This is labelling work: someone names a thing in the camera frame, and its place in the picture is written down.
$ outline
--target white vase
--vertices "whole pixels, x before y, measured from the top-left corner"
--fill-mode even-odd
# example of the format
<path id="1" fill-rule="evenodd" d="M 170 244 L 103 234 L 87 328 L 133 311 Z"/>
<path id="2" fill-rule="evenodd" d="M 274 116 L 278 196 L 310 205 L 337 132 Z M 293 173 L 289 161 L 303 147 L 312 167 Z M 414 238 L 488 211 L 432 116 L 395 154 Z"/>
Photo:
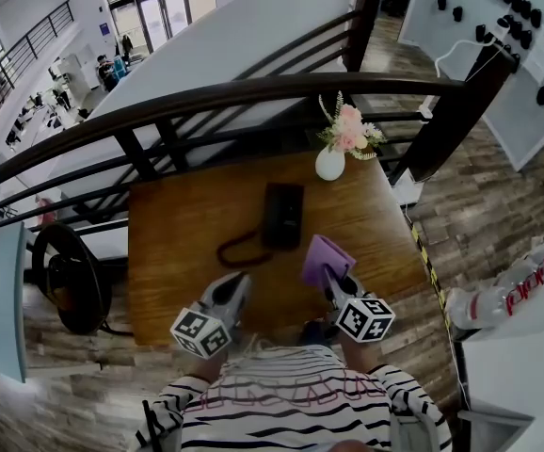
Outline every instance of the white vase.
<path id="1" fill-rule="evenodd" d="M 325 181 L 334 181 L 341 176 L 345 169 L 345 154 L 329 151 L 325 147 L 316 157 L 316 174 Z"/>

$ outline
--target purple cloth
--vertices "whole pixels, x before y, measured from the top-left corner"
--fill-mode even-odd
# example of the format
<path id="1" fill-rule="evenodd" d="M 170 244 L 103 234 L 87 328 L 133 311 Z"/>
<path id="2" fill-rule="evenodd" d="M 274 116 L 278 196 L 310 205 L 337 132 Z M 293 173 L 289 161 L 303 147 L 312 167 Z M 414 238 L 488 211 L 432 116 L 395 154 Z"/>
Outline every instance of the purple cloth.
<path id="1" fill-rule="evenodd" d="M 356 264 L 356 260 L 339 248 L 327 237 L 315 234 L 310 243 L 306 261 L 301 271 L 301 279 L 309 286 L 324 291 L 327 282 L 323 265 L 329 265 L 335 274 L 342 278 Z"/>

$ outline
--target wooden floor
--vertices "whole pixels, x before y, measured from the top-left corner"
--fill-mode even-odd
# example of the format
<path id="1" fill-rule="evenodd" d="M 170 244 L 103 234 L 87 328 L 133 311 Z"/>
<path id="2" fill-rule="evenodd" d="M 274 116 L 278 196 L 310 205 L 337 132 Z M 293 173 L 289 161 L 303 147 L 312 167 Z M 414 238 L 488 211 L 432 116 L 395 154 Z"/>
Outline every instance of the wooden floor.
<path id="1" fill-rule="evenodd" d="M 381 18 L 364 70 L 432 76 L 429 60 L 395 43 L 401 22 Z M 376 96 L 377 106 L 416 108 L 420 98 Z M 386 132 L 407 127 L 387 126 Z M 409 210 L 443 284 L 484 278 L 528 249 L 544 231 L 544 151 L 517 174 L 487 127 L 479 124 L 448 163 L 426 183 Z M 430 289 L 392 304 L 398 319 L 376 353 L 380 362 L 412 373 L 445 411 L 456 404 L 454 368 L 438 304 Z M 27 288 L 24 323 L 31 362 L 99 360 L 92 376 L 30 380 L 0 377 L 0 451 L 123 450 L 142 417 L 140 401 L 182 375 L 191 359 L 174 346 L 137 347 L 132 338 L 99 332 L 78 337 L 61 326 L 55 310 Z M 113 328 L 129 329 L 124 286 L 110 316 Z M 286 331 L 286 343 L 297 330 Z"/>

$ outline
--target curved handrail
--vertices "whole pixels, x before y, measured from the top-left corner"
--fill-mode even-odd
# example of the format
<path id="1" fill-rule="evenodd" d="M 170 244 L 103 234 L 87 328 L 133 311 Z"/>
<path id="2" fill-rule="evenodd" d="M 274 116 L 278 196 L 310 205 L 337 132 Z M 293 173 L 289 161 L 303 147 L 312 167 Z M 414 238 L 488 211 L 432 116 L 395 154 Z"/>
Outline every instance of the curved handrail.
<path id="1" fill-rule="evenodd" d="M 12 157 L 0 166 L 0 184 L 49 159 L 98 140 L 186 113 L 293 99 L 342 90 L 356 94 L 453 95 L 464 89 L 462 82 L 445 79 L 421 80 L 386 73 L 306 73 L 233 81 L 185 90 L 127 106 L 49 137 Z"/>

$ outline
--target white paper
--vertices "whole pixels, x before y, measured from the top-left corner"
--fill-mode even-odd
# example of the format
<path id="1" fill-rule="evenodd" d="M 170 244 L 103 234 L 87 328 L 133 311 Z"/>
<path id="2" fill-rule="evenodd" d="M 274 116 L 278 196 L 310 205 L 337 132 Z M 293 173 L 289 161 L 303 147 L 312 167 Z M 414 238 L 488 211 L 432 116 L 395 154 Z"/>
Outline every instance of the white paper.
<path id="1" fill-rule="evenodd" d="M 534 44 L 523 67 L 534 77 L 538 84 L 544 82 L 544 25 L 534 34 Z"/>

